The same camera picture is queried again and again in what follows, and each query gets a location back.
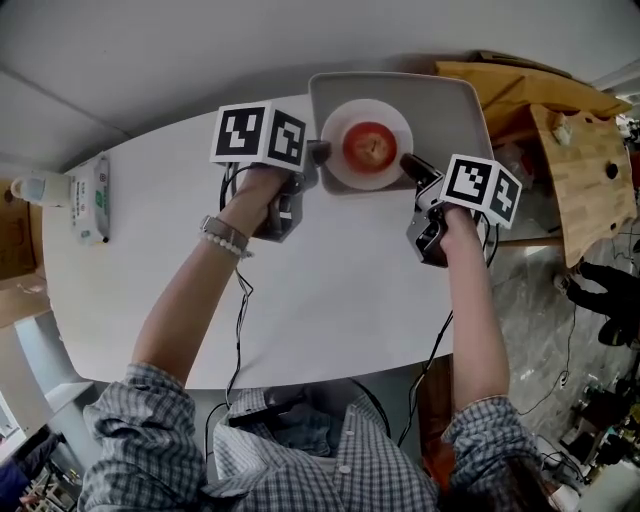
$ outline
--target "bracelet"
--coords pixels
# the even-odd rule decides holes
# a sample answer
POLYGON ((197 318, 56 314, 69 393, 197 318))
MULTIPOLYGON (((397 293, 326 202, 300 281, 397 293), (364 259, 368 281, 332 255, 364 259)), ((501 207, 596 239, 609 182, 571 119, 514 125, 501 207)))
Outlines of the bracelet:
POLYGON ((226 222, 210 215, 207 215, 200 224, 200 238, 219 245, 241 260, 253 256, 252 252, 246 250, 249 243, 246 236, 226 222))

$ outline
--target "wooden board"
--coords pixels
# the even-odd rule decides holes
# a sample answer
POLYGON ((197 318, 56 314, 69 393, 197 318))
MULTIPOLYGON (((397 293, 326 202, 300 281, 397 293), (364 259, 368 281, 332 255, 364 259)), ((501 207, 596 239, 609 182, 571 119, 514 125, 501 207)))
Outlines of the wooden board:
POLYGON ((530 112, 558 199, 565 263, 572 267, 594 242, 613 238, 636 217, 629 158, 614 119, 567 116, 573 134, 570 145, 561 146, 551 132, 555 112, 542 105, 531 105, 530 112), (618 166, 614 179, 606 174, 610 163, 618 166))

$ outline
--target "white plate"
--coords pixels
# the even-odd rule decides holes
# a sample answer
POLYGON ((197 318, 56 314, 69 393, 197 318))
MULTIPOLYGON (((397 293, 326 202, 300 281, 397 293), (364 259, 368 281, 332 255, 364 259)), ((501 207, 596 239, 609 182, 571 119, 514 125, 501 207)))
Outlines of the white plate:
POLYGON ((327 169, 345 185, 359 190, 377 190, 387 187, 403 174, 400 158, 413 152, 413 136, 403 115, 387 103, 378 100, 353 100, 335 109, 322 127, 320 138, 331 143, 331 156, 327 169), (391 165, 375 174, 353 171, 344 157, 342 142, 349 129, 359 123, 374 122, 386 126, 396 138, 397 154, 391 165))

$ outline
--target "shirt sleeve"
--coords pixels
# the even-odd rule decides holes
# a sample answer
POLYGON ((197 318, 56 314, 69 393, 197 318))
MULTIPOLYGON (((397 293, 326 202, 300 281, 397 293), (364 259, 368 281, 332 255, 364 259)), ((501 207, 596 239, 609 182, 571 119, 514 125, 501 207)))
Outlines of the shirt sleeve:
POLYGON ((474 402, 457 413, 444 441, 455 452, 453 491, 495 495, 504 487, 509 459, 519 458, 531 468, 540 464, 532 434, 505 396, 474 402))
POLYGON ((102 456, 85 475, 80 510, 186 508, 206 483, 193 441, 195 406, 166 372, 130 365, 84 411, 102 456))

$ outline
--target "person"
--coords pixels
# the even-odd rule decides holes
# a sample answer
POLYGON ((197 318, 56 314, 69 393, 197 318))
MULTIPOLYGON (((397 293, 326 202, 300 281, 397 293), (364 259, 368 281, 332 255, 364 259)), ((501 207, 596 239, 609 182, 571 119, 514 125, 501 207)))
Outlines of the person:
POLYGON ((60 443, 65 442, 63 434, 42 429, 0 466, 1 511, 14 511, 40 500, 38 496, 22 496, 22 494, 31 480, 42 472, 53 451, 60 443))
MULTIPOLYGON (((249 238, 282 183, 279 170, 247 171, 218 219, 235 239, 249 238)), ((459 208, 446 221, 459 410, 446 433, 456 458, 447 494, 386 436, 366 394, 333 411, 341 428, 332 443, 335 422, 313 401, 274 426, 252 420, 269 412, 273 390, 242 390, 214 428, 219 479, 207 482, 184 385, 238 256, 204 238, 145 320, 124 380, 85 410, 102 457, 85 476, 79 509, 552 510, 533 437, 507 398, 507 355, 475 225, 459 208)))
POLYGON ((616 268, 581 260, 570 273, 554 274, 553 284, 577 306, 609 317, 598 334, 601 343, 635 348, 640 337, 640 279, 616 268), (574 275, 594 281, 607 291, 583 290, 574 275))

